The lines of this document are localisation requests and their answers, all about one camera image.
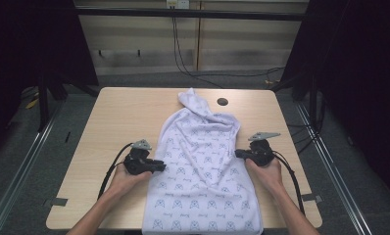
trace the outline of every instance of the human arm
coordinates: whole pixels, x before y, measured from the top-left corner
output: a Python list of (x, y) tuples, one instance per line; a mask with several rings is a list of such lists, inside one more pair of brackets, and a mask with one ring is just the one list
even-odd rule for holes
[(255, 172), (263, 186), (268, 189), (274, 197), (281, 215), (284, 218), (289, 234), (319, 234), (287, 194), (281, 177), (281, 165), (277, 159), (272, 160), (271, 163), (265, 167), (259, 167), (252, 160), (247, 159), (246, 165)]
[(95, 234), (106, 214), (122, 196), (128, 193), (138, 182), (147, 180), (151, 174), (150, 171), (146, 171), (138, 175), (131, 175), (125, 169), (124, 164), (119, 164), (109, 188), (68, 234)]

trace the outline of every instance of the cable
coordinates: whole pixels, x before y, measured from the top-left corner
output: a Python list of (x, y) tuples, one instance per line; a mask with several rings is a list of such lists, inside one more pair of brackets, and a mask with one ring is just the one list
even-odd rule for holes
[(308, 124), (289, 124), (289, 123), (286, 123), (286, 125), (289, 127), (308, 127), (308, 126), (310, 126)]
[[(324, 121), (324, 116), (325, 116), (325, 109), (326, 109), (326, 100), (324, 99), (324, 97), (322, 97), (322, 103), (320, 105), (320, 111), (319, 111), (319, 117), (318, 117), (318, 121), (317, 121), (317, 126), (315, 126), (316, 133), (314, 134), (314, 137), (302, 149), (300, 149), (298, 151), (298, 155), (300, 155), (303, 151), (305, 151), (312, 144), (312, 142), (319, 137), (319, 134), (322, 131), (322, 127), (323, 127), (323, 121)], [(302, 140), (296, 141), (296, 142), (294, 142), (294, 144), (298, 144), (300, 142), (303, 142), (306, 139), (308, 139), (309, 137), (310, 136), (307, 136), (306, 138), (304, 138)]]
[[(173, 54), (174, 54), (174, 60), (175, 60), (175, 63), (176, 63), (176, 66), (177, 68), (179, 69), (180, 72), (182, 72), (183, 74), (185, 75), (189, 75), (195, 79), (198, 79), (198, 80), (201, 80), (201, 81), (204, 81), (204, 82), (208, 82), (216, 87), (219, 87), (219, 88), (223, 88), (222, 86), (216, 84), (216, 83), (213, 83), (209, 80), (205, 80), (205, 79), (201, 79), (199, 78), (200, 76), (235, 76), (235, 77), (252, 77), (252, 76), (262, 76), (262, 75), (265, 75), (268, 80), (269, 80), (269, 77), (268, 75), (270, 73), (273, 73), (275, 71), (279, 71), (279, 70), (283, 70), (285, 67), (279, 67), (279, 68), (271, 68), (269, 70), (267, 70), (266, 72), (261, 72), (261, 73), (256, 73), (256, 74), (230, 74), (230, 73), (203, 73), (203, 74), (194, 74), (194, 73), (191, 73), (185, 66), (185, 64), (183, 63), (183, 58), (182, 58), (182, 54), (181, 54), (181, 51), (180, 51), (180, 44), (179, 44), (179, 38), (178, 38), (178, 35), (177, 35), (177, 23), (176, 23), (176, 18), (172, 18), (172, 25), (173, 25)], [(183, 69), (180, 67), (179, 65), (179, 62), (177, 60), (177, 56), (176, 56), (176, 45), (177, 45), (177, 53), (179, 55), (179, 59), (180, 59), (180, 62), (183, 66)]]
[(290, 173), (290, 176), (292, 177), (293, 184), (295, 185), (295, 190), (296, 190), (296, 197), (298, 198), (298, 204), (299, 204), (299, 210), (302, 212), (304, 216), (305, 214), (305, 208), (303, 207), (303, 202), (302, 202), (302, 194), (300, 192), (300, 187), (299, 187), (299, 182), (298, 179), (296, 178), (295, 171), (290, 167), (289, 163), (286, 161), (286, 159), (278, 152), (273, 151), (274, 157), (277, 158), (279, 161), (281, 161), (284, 166), (286, 166), (287, 170)]
[(306, 129), (306, 127), (302, 127), (300, 130), (296, 131), (295, 133), (291, 134), (290, 137), (293, 138), (293, 136), (299, 134), (300, 132), (304, 131)]
[[(179, 44), (179, 39), (178, 39), (178, 36), (177, 36), (177, 24), (176, 24), (176, 18), (172, 18), (172, 24), (173, 24), (173, 54), (174, 54), (174, 61), (176, 62), (176, 66), (177, 68), (180, 70), (180, 72), (182, 72), (183, 74), (185, 75), (189, 75), (197, 80), (201, 80), (201, 81), (204, 81), (204, 82), (207, 82), (207, 83), (210, 83), (216, 87), (219, 87), (221, 89), (223, 89), (222, 86), (216, 84), (216, 83), (213, 83), (209, 80), (205, 80), (205, 79), (201, 79), (193, 74), (191, 74), (191, 72), (189, 72), (189, 70), (186, 68), (185, 64), (183, 63), (183, 58), (182, 58), (182, 54), (180, 53), (180, 44)], [(182, 70), (182, 68), (179, 66), (179, 62), (177, 61), (177, 56), (176, 56), (176, 45), (177, 45), (177, 51), (179, 53), (179, 57), (180, 57), (180, 61), (182, 63), (182, 66), (185, 70)]]
[(109, 178), (110, 178), (110, 175), (112, 175), (112, 172), (113, 170), (116, 168), (116, 166), (118, 164), (116, 164), (117, 160), (119, 159), (119, 157), (122, 155), (122, 152), (128, 148), (130, 145), (132, 145), (133, 143), (129, 143), (127, 145), (125, 145), (124, 147), (122, 147), (122, 149), (119, 151), (118, 155), (116, 156), (115, 160), (113, 161), (112, 165), (110, 165), (110, 168), (109, 170), (107, 171), (106, 173), (106, 177), (104, 178), (103, 180), (103, 183), (101, 184), (101, 188), (100, 188), (100, 192), (98, 193), (98, 198), (97, 200), (101, 197), (101, 195), (103, 195), (104, 193), (104, 190), (106, 189), (106, 185), (107, 185), (107, 182), (109, 181)]

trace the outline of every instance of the wooden table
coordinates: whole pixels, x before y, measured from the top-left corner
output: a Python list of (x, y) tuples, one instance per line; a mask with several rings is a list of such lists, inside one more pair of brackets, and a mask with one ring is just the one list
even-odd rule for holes
[[(102, 89), (57, 196), (68, 199), (67, 204), (52, 208), (46, 221), (47, 226), (50, 229), (70, 229), (82, 218), (96, 202), (104, 176), (124, 145), (146, 139), (152, 145), (150, 158), (153, 158), (162, 125), (170, 115), (182, 108), (177, 94), (186, 90)], [(248, 138), (258, 131), (281, 133), (268, 140), (270, 146), (281, 153), (295, 170), (302, 195), (312, 193), (273, 92), (228, 89), (195, 89), (195, 92), (209, 102), (212, 112), (232, 113), (240, 121), (237, 149), (248, 149)], [(218, 98), (227, 99), (228, 104), (219, 105)], [(292, 179), (284, 166), (282, 174), (290, 197), (297, 201)], [(265, 228), (284, 227), (283, 218), (271, 195), (259, 184), (254, 174), (250, 175), (259, 198)], [(147, 182), (141, 183), (124, 196), (100, 227), (141, 229), (147, 185)], [(304, 202), (304, 207), (310, 222), (320, 227), (322, 221), (316, 202)]]

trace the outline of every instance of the black cable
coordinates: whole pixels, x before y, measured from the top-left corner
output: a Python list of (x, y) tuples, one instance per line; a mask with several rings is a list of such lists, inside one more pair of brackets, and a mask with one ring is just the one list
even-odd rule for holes
[(303, 75), (304, 75), (304, 72), (303, 71), (299, 71), (299, 73), (293, 75), (291, 78), (289, 78), (287, 80), (284, 79), (284, 80), (280, 81), (277, 85), (275, 85), (275, 86), (273, 86), (271, 88), (271, 91), (276, 93), (279, 90), (284, 89), (285, 87), (289, 87), (289, 86), (293, 85), (293, 83), (296, 80), (299, 80)]
[[(178, 39), (178, 35), (177, 35), (177, 23), (176, 23), (176, 18), (172, 18), (172, 24), (173, 24), (173, 53), (174, 53), (174, 61), (176, 63), (176, 66), (177, 68), (179, 69), (180, 72), (182, 72), (183, 74), (185, 75), (189, 75), (195, 79), (198, 79), (198, 80), (201, 80), (201, 81), (204, 81), (204, 82), (208, 82), (214, 86), (217, 86), (219, 88), (223, 88), (222, 86), (216, 84), (216, 83), (213, 83), (209, 80), (205, 80), (205, 79), (201, 79), (199, 78), (200, 76), (238, 76), (238, 77), (251, 77), (251, 76), (262, 76), (262, 75), (265, 75), (268, 77), (268, 75), (270, 73), (273, 73), (275, 71), (279, 71), (279, 70), (282, 70), (284, 69), (285, 67), (279, 67), (279, 68), (271, 68), (269, 70), (267, 70), (266, 72), (262, 72), (262, 73), (256, 73), (256, 74), (227, 74), (227, 73), (204, 73), (204, 74), (194, 74), (192, 72), (190, 72), (185, 64), (183, 63), (183, 58), (182, 58), (182, 54), (180, 52), (180, 44), (179, 44), (179, 39)], [(180, 58), (180, 61), (181, 61), (181, 64), (183, 66), (183, 69), (180, 67), (179, 65), (179, 62), (177, 61), (177, 56), (176, 56), (176, 45), (177, 45), (177, 52), (179, 54), (179, 58)]]
[(308, 126), (310, 126), (308, 124), (289, 124), (289, 123), (286, 123), (286, 125), (288, 127), (308, 127)]
[(309, 142), (305, 145), (305, 147), (303, 147), (301, 150), (298, 151), (298, 155), (300, 155), (304, 150), (306, 150), (306, 149), (312, 144), (312, 142), (314, 142), (314, 140), (315, 140), (315, 137), (312, 138), (311, 141), (309, 141)]
[(298, 204), (299, 204), (299, 210), (302, 212), (302, 214), (304, 216), (306, 216), (305, 208), (303, 207), (303, 202), (302, 202), (302, 194), (300, 192), (299, 182), (298, 182), (298, 179), (296, 178), (295, 171), (290, 167), (289, 163), (286, 161), (286, 159), (280, 153), (278, 153), (276, 151), (273, 151), (273, 152), (274, 152), (274, 157), (277, 158), (278, 160), (280, 160), (284, 164), (284, 166), (286, 166), (287, 170), (289, 171), (290, 176), (292, 177), (292, 180), (293, 180), (293, 184), (295, 185), (296, 197), (298, 198)]
[(130, 145), (132, 145), (133, 143), (129, 143), (127, 145), (125, 145), (124, 147), (122, 147), (122, 149), (119, 151), (118, 155), (116, 156), (115, 160), (113, 161), (112, 165), (110, 165), (110, 168), (109, 170), (107, 171), (106, 173), (106, 177), (104, 178), (103, 180), (103, 183), (101, 184), (101, 188), (100, 188), (100, 192), (98, 193), (98, 198), (97, 200), (101, 197), (101, 195), (103, 195), (104, 193), (104, 190), (106, 189), (106, 185), (107, 185), (107, 182), (109, 181), (109, 178), (110, 178), (110, 175), (112, 175), (112, 172), (113, 170), (116, 168), (116, 162), (117, 160), (119, 159), (119, 157), (122, 155), (122, 152), (128, 148)]
[[(210, 83), (216, 87), (219, 87), (221, 89), (223, 89), (222, 86), (216, 84), (216, 83), (213, 83), (209, 80), (205, 80), (205, 79), (201, 79), (195, 75), (193, 75), (191, 72), (189, 72), (189, 70), (186, 68), (185, 64), (183, 63), (183, 58), (182, 58), (182, 54), (180, 53), (180, 44), (179, 44), (179, 39), (178, 39), (178, 36), (177, 36), (177, 24), (176, 24), (176, 18), (172, 18), (172, 24), (173, 24), (173, 54), (174, 54), (174, 61), (176, 62), (176, 66), (177, 68), (180, 70), (180, 72), (182, 72), (183, 74), (185, 75), (189, 75), (197, 80), (201, 80), (201, 81), (204, 81), (204, 82), (207, 82), (207, 83)], [(182, 70), (179, 66), (179, 63), (177, 62), (177, 56), (176, 56), (176, 45), (177, 45), (177, 51), (179, 53), (179, 57), (180, 57), (180, 61), (182, 63), (182, 66), (185, 70)]]
[(306, 127), (302, 127), (300, 130), (296, 131), (295, 133), (291, 134), (290, 136), (293, 138), (293, 136), (299, 134), (300, 132), (306, 130)]
[[(322, 103), (320, 105), (320, 111), (319, 111), (319, 117), (318, 117), (318, 121), (317, 121), (317, 126), (315, 126), (316, 133), (314, 134), (314, 137), (301, 150), (298, 151), (298, 155), (300, 155), (303, 151), (305, 151), (312, 144), (312, 142), (319, 137), (319, 134), (322, 131), (322, 127), (323, 127), (325, 110), (326, 110), (326, 100), (324, 99), (324, 97), (322, 97)], [(310, 136), (307, 136), (306, 138), (304, 138), (302, 140), (296, 141), (296, 142), (294, 142), (294, 144), (298, 144), (300, 142), (303, 142), (306, 139), (308, 139), (309, 137)]]

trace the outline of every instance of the white cloth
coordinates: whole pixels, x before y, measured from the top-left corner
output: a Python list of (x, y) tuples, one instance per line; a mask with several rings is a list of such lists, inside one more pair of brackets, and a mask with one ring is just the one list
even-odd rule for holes
[(238, 120), (213, 114), (192, 88), (178, 99), (185, 108), (161, 131), (155, 159), (167, 167), (150, 179), (143, 234), (261, 234), (253, 183), (234, 156)]

